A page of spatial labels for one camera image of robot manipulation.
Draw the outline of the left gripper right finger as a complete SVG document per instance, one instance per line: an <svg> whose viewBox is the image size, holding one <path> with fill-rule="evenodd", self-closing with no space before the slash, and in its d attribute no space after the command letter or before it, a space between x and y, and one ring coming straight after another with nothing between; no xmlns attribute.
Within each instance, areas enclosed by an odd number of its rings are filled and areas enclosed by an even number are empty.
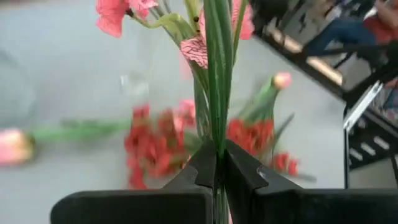
<svg viewBox="0 0 398 224"><path fill-rule="evenodd" d="M397 224L392 189L304 189L226 142L225 187L233 223Z"/></svg>

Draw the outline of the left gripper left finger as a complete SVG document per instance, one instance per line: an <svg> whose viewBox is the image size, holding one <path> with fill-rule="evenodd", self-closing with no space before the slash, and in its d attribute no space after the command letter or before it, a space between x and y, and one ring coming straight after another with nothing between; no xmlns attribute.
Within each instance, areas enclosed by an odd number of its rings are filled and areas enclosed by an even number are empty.
<svg viewBox="0 0 398 224"><path fill-rule="evenodd" d="M75 192L51 209L51 224L212 224L215 221L216 149L201 145L161 189Z"/></svg>

